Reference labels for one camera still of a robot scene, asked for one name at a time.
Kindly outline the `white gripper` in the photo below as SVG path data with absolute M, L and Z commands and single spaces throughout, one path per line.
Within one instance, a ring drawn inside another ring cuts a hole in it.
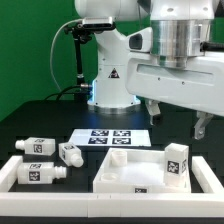
M 159 102 L 197 112 L 194 138 L 205 136 L 213 115 L 224 116 L 224 52 L 201 49 L 207 22 L 154 21 L 127 37 L 129 93 L 146 98 L 150 124 L 159 125 Z

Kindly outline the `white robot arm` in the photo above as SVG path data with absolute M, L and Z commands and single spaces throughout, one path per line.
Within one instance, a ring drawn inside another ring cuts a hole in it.
M 155 121 L 161 102 L 195 110 L 194 137 L 224 117 L 224 48 L 210 41 L 224 0 L 74 0 L 79 26 L 98 44 L 91 109 L 124 111 L 144 98 Z

